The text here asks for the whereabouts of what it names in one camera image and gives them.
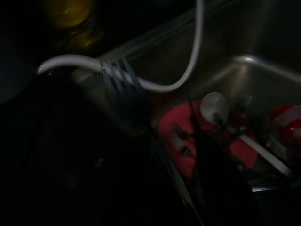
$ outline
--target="white hose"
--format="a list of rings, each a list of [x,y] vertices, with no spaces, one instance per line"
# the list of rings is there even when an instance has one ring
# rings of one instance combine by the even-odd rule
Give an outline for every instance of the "white hose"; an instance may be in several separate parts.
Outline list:
[[[195,26],[193,49],[190,56],[190,61],[188,63],[188,66],[183,76],[176,83],[167,86],[159,85],[138,77],[138,80],[141,83],[142,87],[145,88],[146,90],[150,90],[158,93],[174,91],[177,88],[179,88],[181,85],[183,85],[193,73],[193,70],[198,62],[198,56],[199,56],[201,43],[202,43],[202,31],[203,31],[203,2],[202,1],[203,0],[196,0],[196,26]],[[116,76],[121,78],[120,72],[116,67],[112,67],[110,64],[107,64],[105,62],[100,62],[97,59],[87,57],[87,56],[81,56],[81,55],[62,55],[47,60],[39,66],[37,70],[37,74],[42,74],[47,70],[50,70],[55,67],[61,67],[61,66],[84,67],[89,70],[100,72],[100,73],[103,72],[102,69],[103,66],[109,76],[112,76],[111,69],[113,69],[115,71]],[[127,72],[125,72],[125,76],[127,80],[130,83],[132,83],[132,80],[127,74]]]

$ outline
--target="fork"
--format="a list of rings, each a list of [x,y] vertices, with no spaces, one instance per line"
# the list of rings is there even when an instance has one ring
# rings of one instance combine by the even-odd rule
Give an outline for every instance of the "fork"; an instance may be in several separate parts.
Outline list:
[[[126,71],[130,75],[133,85],[131,85],[126,79],[124,70],[121,68],[120,63],[124,65]],[[112,79],[108,76],[103,67],[102,69],[106,89],[109,93],[111,102],[113,105],[119,107],[120,119],[130,121],[137,127],[149,128],[151,125],[151,103],[147,98],[145,90],[141,86],[135,72],[125,58],[117,61],[115,65],[120,72],[121,79],[116,76],[113,66],[111,68]]]

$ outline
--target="sink basin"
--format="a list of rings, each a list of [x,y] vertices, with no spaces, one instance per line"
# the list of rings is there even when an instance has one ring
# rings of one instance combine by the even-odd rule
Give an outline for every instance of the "sink basin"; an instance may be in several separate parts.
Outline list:
[[[285,0],[209,2],[205,12],[198,65],[178,90],[149,94],[154,104],[154,121],[171,107],[187,101],[187,93],[192,99],[201,99],[209,92],[220,92],[230,105],[244,94],[250,95],[248,111],[258,118],[266,117],[280,105],[301,105],[301,64],[297,57],[301,50],[301,36],[297,33],[301,23],[294,3]],[[114,62],[126,57],[138,76],[169,85],[183,75],[193,37],[194,10],[191,10],[99,59]],[[102,79],[82,69],[72,76],[119,126],[127,129],[105,101]],[[262,162],[259,168],[270,167],[266,161]],[[268,222],[277,222],[269,219],[272,217],[271,212],[265,214]]]

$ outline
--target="stainless steel sink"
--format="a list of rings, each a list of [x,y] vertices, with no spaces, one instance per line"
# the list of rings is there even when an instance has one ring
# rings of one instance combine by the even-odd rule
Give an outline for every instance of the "stainless steel sink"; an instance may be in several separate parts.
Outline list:
[[[175,92],[150,93],[154,121],[172,106],[187,101],[187,92],[193,99],[220,92],[230,105],[243,94],[251,95],[248,111],[259,118],[280,105],[301,105],[301,23],[296,5],[286,0],[209,1],[199,63]],[[172,84],[186,69],[193,37],[194,10],[99,58],[114,62],[126,57],[138,76]],[[85,70],[76,70],[73,78],[126,129],[118,113],[105,102],[102,79]]]

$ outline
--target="white cable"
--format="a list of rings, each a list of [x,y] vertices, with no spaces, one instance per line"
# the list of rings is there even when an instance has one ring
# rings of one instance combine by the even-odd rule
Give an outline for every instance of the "white cable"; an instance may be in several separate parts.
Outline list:
[[[203,31],[203,2],[202,1],[203,0],[196,0],[196,22],[195,22],[196,25],[195,25],[193,49],[190,56],[190,61],[188,63],[188,66],[183,76],[176,83],[167,86],[159,85],[138,77],[138,80],[141,83],[142,87],[145,88],[146,90],[150,90],[158,93],[174,91],[175,89],[183,85],[193,73],[193,70],[198,62],[198,56],[199,56],[201,43],[202,43],[202,31]],[[120,72],[116,67],[112,67],[110,64],[107,64],[105,62],[100,62],[97,59],[87,57],[87,56],[81,56],[81,55],[62,55],[47,60],[39,66],[37,70],[37,74],[42,74],[47,70],[50,70],[55,67],[61,67],[61,66],[84,67],[100,73],[103,71],[101,67],[103,66],[109,76],[112,76],[111,69],[113,69],[115,71],[116,76],[121,78]],[[125,72],[125,76],[127,80],[130,83],[132,83],[132,80],[127,72]]]

